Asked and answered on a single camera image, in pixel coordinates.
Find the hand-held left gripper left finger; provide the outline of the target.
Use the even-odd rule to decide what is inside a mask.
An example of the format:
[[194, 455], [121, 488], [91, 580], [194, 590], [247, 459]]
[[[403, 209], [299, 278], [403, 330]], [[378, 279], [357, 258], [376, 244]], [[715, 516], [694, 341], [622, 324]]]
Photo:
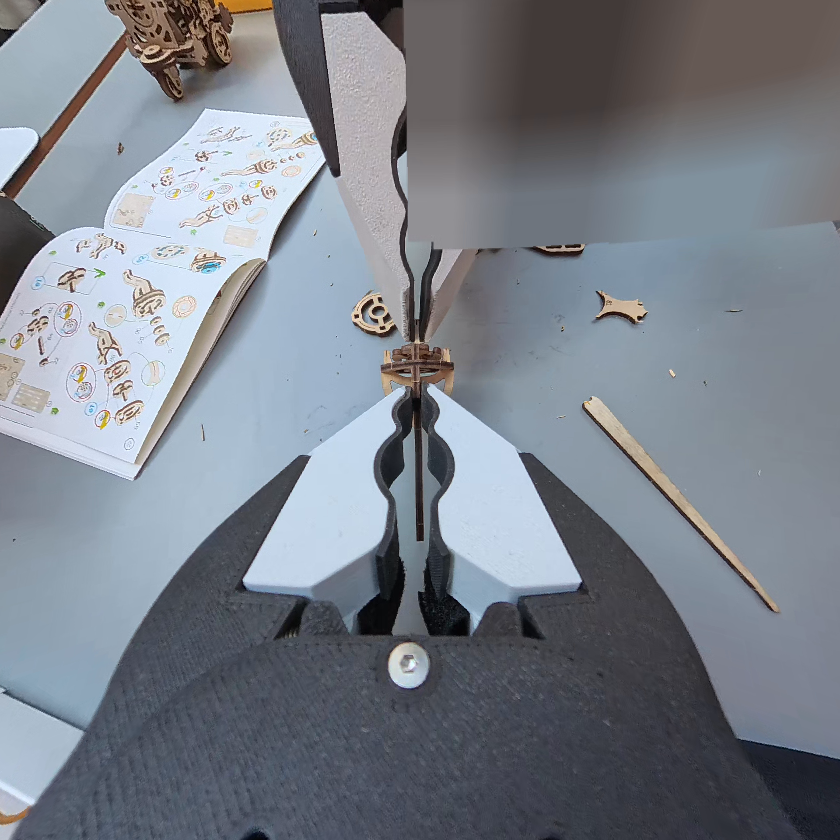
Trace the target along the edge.
[[313, 449], [245, 573], [251, 592], [314, 601], [392, 595], [399, 561], [386, 558], [393, 504], [375, 457], [402, 431], [394, 411], [410, 407], [398, 388]]

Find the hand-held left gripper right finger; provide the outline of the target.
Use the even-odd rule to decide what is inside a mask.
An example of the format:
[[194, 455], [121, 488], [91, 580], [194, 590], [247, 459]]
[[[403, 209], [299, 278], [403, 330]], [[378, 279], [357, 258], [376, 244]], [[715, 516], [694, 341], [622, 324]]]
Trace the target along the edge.
[[432, 499], [427, 568], [439, 598], [515, 604], [577, 591], [581, 577], [519, 452], [433, 385], [424, 387]]

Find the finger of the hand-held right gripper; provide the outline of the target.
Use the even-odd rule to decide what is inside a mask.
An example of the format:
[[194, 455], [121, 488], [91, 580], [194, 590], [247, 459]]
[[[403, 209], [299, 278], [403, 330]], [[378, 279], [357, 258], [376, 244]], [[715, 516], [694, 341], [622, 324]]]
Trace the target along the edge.
[[403, 11], [376, 23], [361, 3], [326, 2], [320, 15], [339, 192], [396, 327], [414, 332], [406, 196], [396, 168], [406, 122]]
[[433, 335], [440, 326], [477, 252], [475, 248], [431, 248], [421, 286], [421, 335]]

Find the small wooden axle part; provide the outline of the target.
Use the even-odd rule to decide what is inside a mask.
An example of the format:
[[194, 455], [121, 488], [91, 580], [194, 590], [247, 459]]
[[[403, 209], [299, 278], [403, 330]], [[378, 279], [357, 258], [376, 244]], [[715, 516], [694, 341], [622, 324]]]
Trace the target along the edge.
[[430, 370], [443, 369], [447, 366], [454, 367], [450, 349], [442, 349], [438, 346], [431, 348], [428, 343], [418, 340], [405, 343], [400, 348], [390, 351], [390, 360], [392, 364], [401, 365], [418, 362], [421, 367]]

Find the round wooden disc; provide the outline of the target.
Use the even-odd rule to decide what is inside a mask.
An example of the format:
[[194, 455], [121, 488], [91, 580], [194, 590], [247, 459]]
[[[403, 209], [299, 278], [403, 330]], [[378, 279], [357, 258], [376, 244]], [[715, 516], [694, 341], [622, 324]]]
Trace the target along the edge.
[[381, 337], [393, 331], [396, 326], [382, 294], [373, 290], [356, 303], [351, 320], [363, 332]]

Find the wooden lever arm with hub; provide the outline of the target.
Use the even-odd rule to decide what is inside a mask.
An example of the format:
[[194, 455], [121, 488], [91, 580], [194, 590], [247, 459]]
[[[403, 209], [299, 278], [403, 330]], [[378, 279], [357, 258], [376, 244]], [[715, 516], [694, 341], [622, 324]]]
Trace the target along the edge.
[[415, 513], [416, 540], [424, 541], [424, 443], [421, 426], [421, 386], [422, 384], [442, 384], [444, 393], [450, 396], [454, 390], [455, 365], [443, 369], [430, 370], [421, 367], [418, 362], [406, 365], [392, 364], [390, 351], [384, 352], [381, 365], [381, 383], [385, 396], [392, 393], [394, 386], [410, 387], [413, 394], [413, 430], [415, 450]]

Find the assembled wooden vehicle model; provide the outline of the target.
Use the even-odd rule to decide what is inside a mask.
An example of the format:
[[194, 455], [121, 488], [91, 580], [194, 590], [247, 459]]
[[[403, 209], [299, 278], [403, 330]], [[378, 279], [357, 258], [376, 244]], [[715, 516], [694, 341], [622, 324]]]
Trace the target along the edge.
[[215, 1], [107, 1], [123, 22], [130, 54], [175, 102], [183, 98], [179, 67], [219, 67], [232, 59], [233, 16]]

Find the black model kit box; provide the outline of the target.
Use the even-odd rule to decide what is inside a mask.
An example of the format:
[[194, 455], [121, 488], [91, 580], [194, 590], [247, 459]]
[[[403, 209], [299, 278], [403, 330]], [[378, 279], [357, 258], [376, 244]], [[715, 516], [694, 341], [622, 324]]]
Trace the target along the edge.
[[29, 261], [52, 241], [54, 235], [3, 192], [0, 235], [2, 312]]

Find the long tapered wooden stick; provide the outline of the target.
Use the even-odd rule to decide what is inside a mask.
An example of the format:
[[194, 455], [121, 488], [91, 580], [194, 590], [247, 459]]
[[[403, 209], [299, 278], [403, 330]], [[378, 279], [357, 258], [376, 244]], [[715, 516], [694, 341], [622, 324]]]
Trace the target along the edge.
[[780, 613], [780, 608], [751, 571], [740, 561], [737, 555], [719, 537], [711, 525], [699, 514], [676, 484], [654, 462], [648, 452], [636, 441], [625, 426], [616, 418], [604, 402], [592, 396], [583, 402], [583, 409], [595, 421], [599, 428], [619, 447], [646, 478], [665, 496], [672, 506], [689, 524], [707, 541], [717, 554], [733, 569], [739, 578], [749, 586], [759, 599], [773, 612]]

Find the star-shaped wooden offcut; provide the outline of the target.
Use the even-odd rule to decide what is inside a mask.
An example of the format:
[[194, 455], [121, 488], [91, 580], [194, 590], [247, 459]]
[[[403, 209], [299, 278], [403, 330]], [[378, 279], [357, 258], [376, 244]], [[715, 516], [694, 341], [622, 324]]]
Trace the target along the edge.
[[648, 310], [639, 299], [615, 298], [603, 290], [598, 290], [596, 293], [601, 299], [602, 308], [596, 314], [595, 320], [617, 316], [630, 321], [632, 324], [639, 324], [648, 315]]

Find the illustrated instruction booklet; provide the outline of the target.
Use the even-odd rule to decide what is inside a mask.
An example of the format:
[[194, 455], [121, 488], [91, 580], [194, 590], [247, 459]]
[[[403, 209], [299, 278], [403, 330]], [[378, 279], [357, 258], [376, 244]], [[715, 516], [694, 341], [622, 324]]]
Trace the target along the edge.
[[2, 311], [2, 434], [135, 478], [323, 164], [305, 119], [207, 109], [53, 237]]

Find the white cardboard box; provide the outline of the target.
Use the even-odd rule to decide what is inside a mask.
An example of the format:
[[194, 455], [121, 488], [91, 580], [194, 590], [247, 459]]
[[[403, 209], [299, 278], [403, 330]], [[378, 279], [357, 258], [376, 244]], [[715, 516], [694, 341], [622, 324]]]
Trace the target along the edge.
[[2, 812], [33, 805], [78, 745], [84, 731], [1, 691]]

